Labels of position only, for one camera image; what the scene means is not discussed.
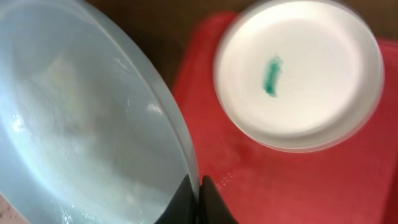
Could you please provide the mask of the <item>light blue plate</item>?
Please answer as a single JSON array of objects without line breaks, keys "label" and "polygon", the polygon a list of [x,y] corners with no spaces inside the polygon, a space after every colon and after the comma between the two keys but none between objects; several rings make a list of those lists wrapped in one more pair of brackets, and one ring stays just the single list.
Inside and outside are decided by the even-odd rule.
[{"label": "light blue plate", "polygon": [[30,223],[155,223],[195,150],[136,43],[84,1],[1,2],[1,194]]}]

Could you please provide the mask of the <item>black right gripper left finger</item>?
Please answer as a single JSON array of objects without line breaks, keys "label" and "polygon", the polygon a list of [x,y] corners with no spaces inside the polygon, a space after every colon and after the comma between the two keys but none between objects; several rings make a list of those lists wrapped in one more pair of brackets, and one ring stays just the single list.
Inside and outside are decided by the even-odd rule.
[{"label": "black right gripper left finger", "polygon": [[196,224],[196,200],[188,175],[155,224]]}]

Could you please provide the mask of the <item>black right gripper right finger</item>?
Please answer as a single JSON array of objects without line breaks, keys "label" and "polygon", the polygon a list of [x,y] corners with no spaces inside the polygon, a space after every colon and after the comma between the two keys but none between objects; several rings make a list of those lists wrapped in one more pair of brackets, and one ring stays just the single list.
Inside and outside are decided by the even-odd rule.
[{"label": "black right gripper right finger", "polygon": [[238,224],[208,175],[203,176],[200,186],[199,216],[201,224]]}]

